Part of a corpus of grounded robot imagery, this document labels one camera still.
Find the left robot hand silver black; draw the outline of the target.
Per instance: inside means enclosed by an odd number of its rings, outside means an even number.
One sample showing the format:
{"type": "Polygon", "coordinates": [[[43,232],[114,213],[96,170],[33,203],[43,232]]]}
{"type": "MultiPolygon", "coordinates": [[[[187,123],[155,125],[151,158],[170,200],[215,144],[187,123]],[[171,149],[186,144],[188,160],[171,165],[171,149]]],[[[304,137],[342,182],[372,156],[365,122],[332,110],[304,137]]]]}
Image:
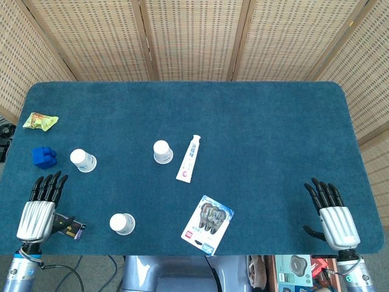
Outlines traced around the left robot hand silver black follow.
{"type": "Polygon", "coordinates": [[[55,214],[63,187],[68,179],[60,171],[40,176],[34,183],[19,222],[16,237],[23,243],[41,244],[54,233],[72,224],[75,217],[55,223],[55,214]]]}

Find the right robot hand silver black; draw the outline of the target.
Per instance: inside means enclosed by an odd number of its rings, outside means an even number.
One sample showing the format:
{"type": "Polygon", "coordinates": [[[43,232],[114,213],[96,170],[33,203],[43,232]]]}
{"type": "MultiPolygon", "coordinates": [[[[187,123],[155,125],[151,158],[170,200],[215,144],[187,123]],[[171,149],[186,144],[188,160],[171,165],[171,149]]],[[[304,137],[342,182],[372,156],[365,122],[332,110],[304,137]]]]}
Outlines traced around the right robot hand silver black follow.
{"type": "Polygon", "coordinates": [[[335,251],[357,248],[360,237],[353,216],[344,205],[337,187],[317,178],[312,178],[311,181],[313,185],[305,183],[304,187],[311,196],[323,231],[318,232],[305,225],[303,226],[305,232],[311,237],[327,242],[335,251]]]}

